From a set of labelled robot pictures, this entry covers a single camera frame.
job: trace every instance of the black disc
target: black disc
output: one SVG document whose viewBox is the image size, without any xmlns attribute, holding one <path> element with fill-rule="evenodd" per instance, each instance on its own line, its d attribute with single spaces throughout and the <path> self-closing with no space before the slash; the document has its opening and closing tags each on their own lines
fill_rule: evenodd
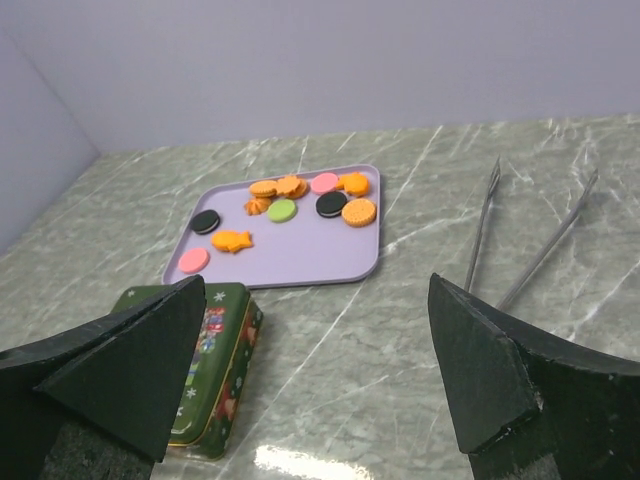
<svg viewBox="0 0 640 480">
<path fill-rule="evenodd" d="M 316 212 L 325 218 L 337 217 L 346 204 L 347 196 L 344 193 L 328 192 L 316 201 Z"/>
<path fill-rule="evenodd" d="M 189 226 L 198 235 L 213 232 L 220 225 L 220 215 L 215 210 L 205 210 L 191 219 Z"/>
</svg>

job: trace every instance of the tongs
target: tongs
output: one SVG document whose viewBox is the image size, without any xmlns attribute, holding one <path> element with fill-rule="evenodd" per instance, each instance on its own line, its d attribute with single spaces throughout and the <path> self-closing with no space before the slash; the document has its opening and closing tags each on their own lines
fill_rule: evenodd
<svg viewBox="0 0 640 480">
<path fill-rule="evenodd" d="M 584 187 L 584 191 L 578 199 L 578 202 L 571 209 L 567 217 L 560 223 L 555 232 L 549 237 L 546 243 L 542 246 L 542 248 L 536 253 L 533 257 L 529 265 L 524 269 L 524 271 L 520 274 L 520 276 L 516 279 L 516 281 L 511 285 L 507 293 L 500 299 L 500 301 L 496 304 L 496 308 L 498 310 L 504 310 L 504 308 L 513 300 L 513 297 L 516 296 L 518 291 L 522 288 L 522 286 L 529 279 L 531 274 L 538 268 L 538 265 L 542 262 L 544 257 L 551 251 L 558 240 L 564 235 L 567 229 L 571 226 L 571 224 L 578 218 L 580 214 L 580 210 L 587 203 L 587 199 L 589 198 L 589 194 L 591 193 L 591 189 L 593 185 L 598 180 L 598 169 L 596 168 L 591 176 L 589 177 L 589 181 Z M 469 269 L 467 270 L 467 278 L 464 282 L 465 291 L 469 291 L 471 288 L 471 282 L 473 280 L 473 274 L 476 268 L 476 262 L 478 261 L 478 253 L 480 252 L 480 244 L 482 243 L 482 237 L 484 234 L 484 226 L 487 219 L 487 213 L 489 212 L 489 206 L 491 205 L 492 198 L 498 187 L 498 183 L 500 182 L 500 157 L 496 161 L 493 170 L 491 171 L 491 176 L 489 177 L 489 186 L 487 188 L 487 193 L 484 197 L 484 203 L 482 205 L 482 212 L 480 213 L 480 221 L 478 223 L 478 229 L 476 230 L 476 237 L 473 242 L 473 249 L 471 251 L 471 261 L 469 262 Z"/>
</svg>

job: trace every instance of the green tin box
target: green tin box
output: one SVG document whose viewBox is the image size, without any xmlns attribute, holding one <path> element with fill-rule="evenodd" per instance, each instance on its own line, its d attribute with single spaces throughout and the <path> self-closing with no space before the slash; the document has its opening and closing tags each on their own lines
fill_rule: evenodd
<svg viewBox="0 0 640 480">
<path fill-rule="evenodd" d="M 113 311 L 167 288 L 127 289 Z M 171 431 L 168 453 L 215 460 L 224 455 L 242 394 L 262 312 L 240 283 L 205 286 L 207 306 Z"/>
</svg>

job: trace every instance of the gray marble surface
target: gray marble surface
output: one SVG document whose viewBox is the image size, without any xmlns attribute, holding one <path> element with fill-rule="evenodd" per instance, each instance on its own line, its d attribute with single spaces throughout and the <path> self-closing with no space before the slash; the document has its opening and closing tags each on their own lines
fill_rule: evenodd
<svg viewBox="0 0 640 480">
<path fill-rule="evenodd" d="M 510 313 L 640 359 L 640 117 L 269 139 L 107 155 L 0 259 L 0 349 L 106 314 L 160 281 L 218 184 L 372 163 L 384 177 L 378 269 L 358 284 L 257 292 L 266 317 L 227 457 L 168 458 L 158 479 L 471 478 L 429 333 L 428 279 L 464 282 L 491 168 L 503 178 L 473 292 L 495 303 L 595 166 L 592 201 Z"/>
</svg>

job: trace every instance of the wall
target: wall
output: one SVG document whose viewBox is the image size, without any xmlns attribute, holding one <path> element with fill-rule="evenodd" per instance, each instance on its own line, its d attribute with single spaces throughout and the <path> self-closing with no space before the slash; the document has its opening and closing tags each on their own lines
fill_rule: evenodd
<svg viewBox="0 0 640 480">
<path fill-rule="evenodd" d="M 0 256 L 97 155 L 0 29 Z"/>
<path fill-rule="evenodd" d="M 9 0 L 102 151 L 640 110 L 640 2 Z"/>
</svg>

